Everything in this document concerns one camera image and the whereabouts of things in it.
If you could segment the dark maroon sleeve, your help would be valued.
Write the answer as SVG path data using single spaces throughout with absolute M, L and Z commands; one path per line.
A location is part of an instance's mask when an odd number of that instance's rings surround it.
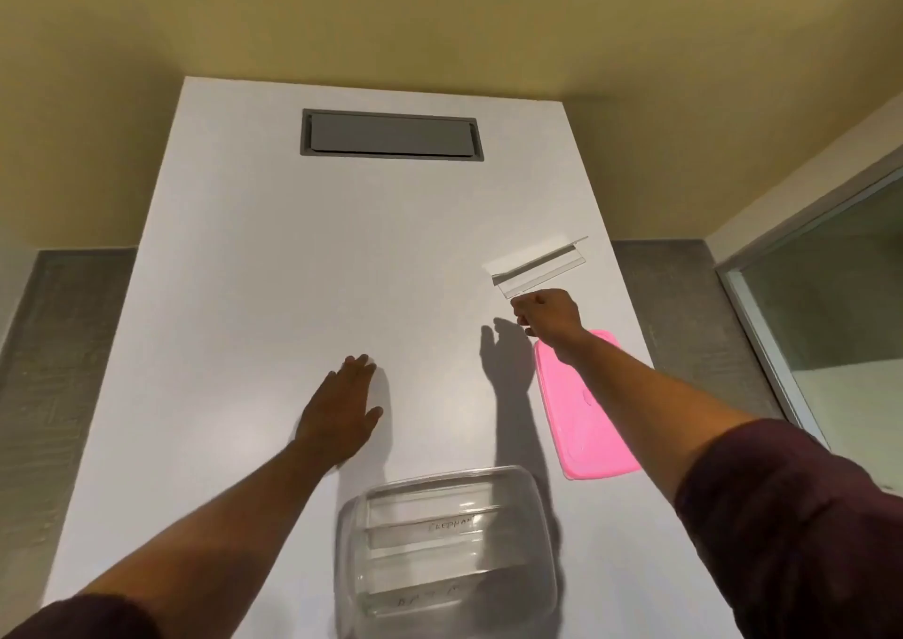
M 903 639 L 903 497 L 805 431 L 730 429 L 674 507 L 744 639 Z
M 0 639 L 164 639 L 164 635 L 132 600 L 85 594 L 41 608 Z

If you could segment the clear plastic container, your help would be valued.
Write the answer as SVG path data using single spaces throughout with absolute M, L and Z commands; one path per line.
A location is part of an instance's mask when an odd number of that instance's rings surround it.
M 438 542 L 372 550 L 364 537 L 372 509 L 507 508 L 484 531 Z M 423 584 L 524 563 L 530 581 L 474 607 L 365 616 L 360 592 Z M 547 510 L 536 480 L 518 465 L 428 475 L 377 485 L 338 512 L 333 566 L 335 639 L 546 639 L 559 588 Z

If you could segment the person's left hand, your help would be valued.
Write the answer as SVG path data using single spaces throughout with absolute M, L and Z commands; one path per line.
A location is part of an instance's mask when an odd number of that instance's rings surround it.
M 368 404 L 376 363 L 367 355 L 347 357 L 330 371 L 301 412 L 292 446 L 326 473 L 355 456 L 367 441 L 359 441 L 357 422 L 373 407 Z

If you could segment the person's right forearm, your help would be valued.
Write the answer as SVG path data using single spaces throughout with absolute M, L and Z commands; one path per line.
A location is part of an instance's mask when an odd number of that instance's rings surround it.
M 712 395 L 659 372 L 587 330 L 552 347 L 606 412 L 660 493 L 675 503 L 690 469 L 718 438 L 756 420 Z

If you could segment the person's right hand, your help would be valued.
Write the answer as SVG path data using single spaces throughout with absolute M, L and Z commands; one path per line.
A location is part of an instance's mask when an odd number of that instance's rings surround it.
M 563 363 L 581 364 L 593 336 L 582 325 L 579 307 L 567 291 L 536 290 L 513 297 L 510 305 L 527 337 L 551 348 Z

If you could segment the dark maroon left sleeve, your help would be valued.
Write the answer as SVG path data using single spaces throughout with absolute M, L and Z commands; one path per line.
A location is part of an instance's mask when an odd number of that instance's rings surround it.
M 41 608 L 0 639 L 164 639 L 164 635 L 132 600 L 85 594 Z

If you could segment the glass panel with grey frame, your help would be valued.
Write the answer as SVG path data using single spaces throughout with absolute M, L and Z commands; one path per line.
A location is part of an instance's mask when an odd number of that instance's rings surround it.
M 903 164 L 718 273 L 786 418 L 903 497 Z

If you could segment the clear acrylic label holder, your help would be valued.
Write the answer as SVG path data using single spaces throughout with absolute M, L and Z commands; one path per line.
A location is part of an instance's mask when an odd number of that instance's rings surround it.
M 584 265 L 581 243 L 588 238 L 587 235 L 552 235 L 491 259 L 482 269 L 490 276 L 492 285 L 510 300 Z

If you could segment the dark maroon right sleeve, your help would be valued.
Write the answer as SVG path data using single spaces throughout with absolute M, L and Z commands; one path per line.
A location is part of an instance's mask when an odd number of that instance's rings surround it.
M 903 497 L 805 431 L 730 429 L 674 507 L 744 639 L 903 639 Z

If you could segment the clear labelled strip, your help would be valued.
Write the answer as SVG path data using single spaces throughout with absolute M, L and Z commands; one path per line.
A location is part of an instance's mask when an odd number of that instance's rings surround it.
M 470 511 L 411 511 L 392 504 L 369 512 L 364 537 L 372 550 L 438 542 L 484 531 L 506 509 L 492 506 Z
M 362 613 L 372 618 L 461 604 L 474 607 L 480 601 L 502 598 L 509 591 L 521 588 L 523 582 L 530 581 L 530 573 L 530 567 L 524 563 L 495 567 L 413 586 L 362 591 L 356 595 L 356 600 Z

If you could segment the person's left forearm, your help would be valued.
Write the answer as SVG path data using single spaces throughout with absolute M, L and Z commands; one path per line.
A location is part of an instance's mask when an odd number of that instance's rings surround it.
M 162 639 L 230 639 L 323 477 L 348 455 L 293 440 L 80 591 L 126 599 Z

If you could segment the pink plastic lid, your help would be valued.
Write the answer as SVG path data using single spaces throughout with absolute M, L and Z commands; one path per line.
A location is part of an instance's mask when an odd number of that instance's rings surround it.
M 537 341 L 534 352 L 536 379 L 565 477 L 591 481 L 638 472 L 637 459 L 579 372 L 546 343 Z

